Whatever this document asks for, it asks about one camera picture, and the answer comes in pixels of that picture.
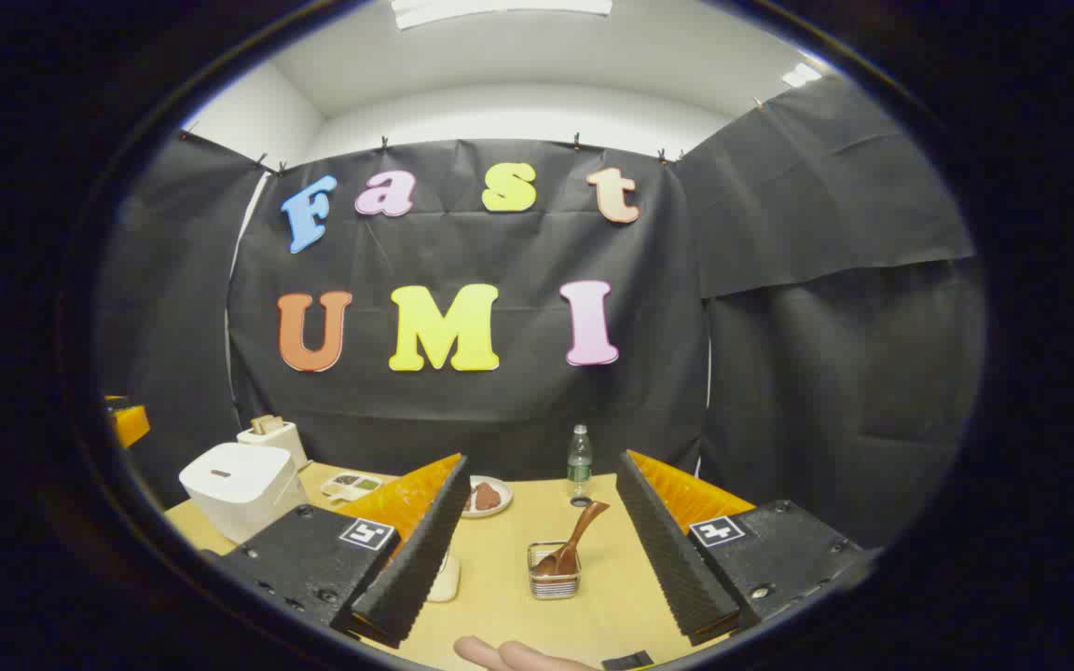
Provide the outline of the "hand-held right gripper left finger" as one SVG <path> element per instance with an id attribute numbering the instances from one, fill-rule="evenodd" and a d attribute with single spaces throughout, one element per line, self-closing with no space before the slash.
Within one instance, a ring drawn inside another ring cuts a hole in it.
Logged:
<path id="1" fill-rule="evenodd" d="M 468 466 L 461 454 L 432 462 L 336 513 L 297 505 L 206 559 L 290 619 L 397 647 L 470 497 Z"/>

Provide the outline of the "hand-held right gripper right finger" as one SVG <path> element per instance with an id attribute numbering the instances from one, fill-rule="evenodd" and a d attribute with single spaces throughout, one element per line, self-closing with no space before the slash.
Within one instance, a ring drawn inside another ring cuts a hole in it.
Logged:
<path id="1" fill-rule="evenodd" d="M 800 609 L 879 554 L 801 505 L 751 504 L 634 450 L 619 460 L 615 487 L 695 645 Z"/>

